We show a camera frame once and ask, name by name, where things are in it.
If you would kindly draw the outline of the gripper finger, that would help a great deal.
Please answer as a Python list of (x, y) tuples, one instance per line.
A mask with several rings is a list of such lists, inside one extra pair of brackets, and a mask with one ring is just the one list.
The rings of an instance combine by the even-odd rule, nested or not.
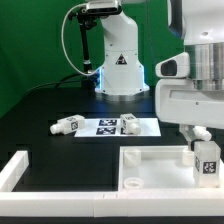
[(193, 126), (186, 125), (186, 124), (180, 124), (179, 132), (184, 136), (185, 140), (187, 141), (188, 149), (193, 150), (194, 149), (193, 141), (196, 139), (196, 135), (193, 131)]

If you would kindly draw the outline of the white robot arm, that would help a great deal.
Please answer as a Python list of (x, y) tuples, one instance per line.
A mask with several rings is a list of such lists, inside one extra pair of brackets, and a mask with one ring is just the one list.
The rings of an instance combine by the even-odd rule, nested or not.
[[(153, 20), (157, 50), (156, 115), (180, 127), (195, 146), (212, 146), (224, 129), (224, 0), (164, 0)], [(120, 13), (102, 21), (105, 61), (97, 92), (118, 99), (148, 86), (137, 56), (137, 26)]]

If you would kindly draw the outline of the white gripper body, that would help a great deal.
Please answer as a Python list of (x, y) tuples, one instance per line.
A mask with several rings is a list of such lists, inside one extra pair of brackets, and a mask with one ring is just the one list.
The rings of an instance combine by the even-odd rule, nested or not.
[(198, 91), (187, 79), (161, 79), (155, 89), (162, 122), (224, 129), (224, 92)]

